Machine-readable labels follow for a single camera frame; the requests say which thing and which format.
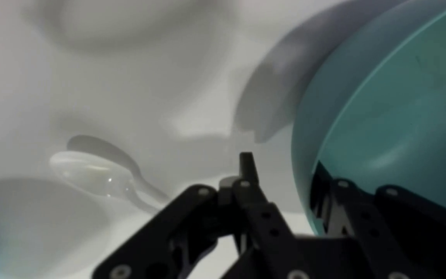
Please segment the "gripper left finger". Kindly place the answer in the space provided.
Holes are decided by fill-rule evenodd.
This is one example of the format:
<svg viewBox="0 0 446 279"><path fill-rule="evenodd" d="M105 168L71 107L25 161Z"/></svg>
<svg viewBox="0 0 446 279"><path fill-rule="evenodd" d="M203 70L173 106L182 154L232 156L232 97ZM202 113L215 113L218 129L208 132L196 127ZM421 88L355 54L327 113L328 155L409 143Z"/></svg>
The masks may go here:
<svg viewBox="0 0 446 279"><path fill-rule="evenodd" d="M277 206L260 189L251 152L230 187L193 185L99 264L92 279L187 279L218 239L238 258L221 279L304 279L305 261Z"/></svg>

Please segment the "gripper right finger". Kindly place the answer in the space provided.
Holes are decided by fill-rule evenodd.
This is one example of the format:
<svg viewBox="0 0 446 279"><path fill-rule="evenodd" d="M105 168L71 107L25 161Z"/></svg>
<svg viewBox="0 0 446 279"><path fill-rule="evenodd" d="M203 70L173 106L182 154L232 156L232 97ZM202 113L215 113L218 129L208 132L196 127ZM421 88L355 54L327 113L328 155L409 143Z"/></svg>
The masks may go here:
<svg viewBox="0 0 446 279"><path fill-rule="evenodd" d="M446 208L400 186L374 194L319 163L309 207L325 235L330 278L446 279Z"/></svg>

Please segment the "teal plastic bowl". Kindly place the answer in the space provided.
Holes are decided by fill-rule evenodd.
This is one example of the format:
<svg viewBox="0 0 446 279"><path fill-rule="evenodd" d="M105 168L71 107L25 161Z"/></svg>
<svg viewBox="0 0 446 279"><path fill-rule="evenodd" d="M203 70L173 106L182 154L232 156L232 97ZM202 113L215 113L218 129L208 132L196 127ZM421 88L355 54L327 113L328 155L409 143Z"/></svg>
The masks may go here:
<svg viewBox="0 0 446 279"><path fill-rule="evenodd" d="M409 0L360 28L320 66L292 132L309 224L321 163L365 192L398 185L446 208L446 0Z"/></svg>

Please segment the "clear plastic spoon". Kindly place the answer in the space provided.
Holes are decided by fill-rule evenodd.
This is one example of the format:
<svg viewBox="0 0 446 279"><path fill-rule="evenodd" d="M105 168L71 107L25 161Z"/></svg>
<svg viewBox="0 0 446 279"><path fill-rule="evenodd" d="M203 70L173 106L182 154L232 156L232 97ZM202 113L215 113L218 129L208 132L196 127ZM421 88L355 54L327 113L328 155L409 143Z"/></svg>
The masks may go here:
<svg viewBox="0 0 446 279"><path fill-rule="evenodd" d="M51 156L49 165L67 185L83 192L131 204L155 214L170 198L141 174L91 153L63 151Z"/></svg>

